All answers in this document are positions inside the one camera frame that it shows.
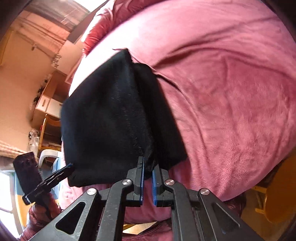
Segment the right forearm maroon puffer sleeve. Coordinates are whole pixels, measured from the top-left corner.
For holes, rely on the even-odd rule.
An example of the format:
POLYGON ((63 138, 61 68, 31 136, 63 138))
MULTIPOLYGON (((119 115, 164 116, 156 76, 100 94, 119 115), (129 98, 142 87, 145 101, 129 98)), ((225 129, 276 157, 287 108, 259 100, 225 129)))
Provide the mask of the right forearm maroon puffer sleeve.
POLYGON ((51 220, 48 219, 46 215, 38 217, 33 213, 29 213, 27 226, 18 238, 18 240, 30 240, 36 233, 38 233, 42 228, 44 228, 48 223, 50 223, 50 221, 51 220))

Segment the person left hand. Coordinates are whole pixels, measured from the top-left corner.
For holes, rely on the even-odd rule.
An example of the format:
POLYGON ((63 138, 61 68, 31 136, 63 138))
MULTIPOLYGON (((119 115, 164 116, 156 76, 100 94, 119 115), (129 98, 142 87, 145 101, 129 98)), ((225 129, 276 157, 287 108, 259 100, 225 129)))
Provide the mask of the person left hand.
POLYGON ((29 221, 36 223, 50 223, 55 217, 61 213, 60 206, 55 201, 53 195, 46 195, 47 204, 35 203, 29 209, 29 221))

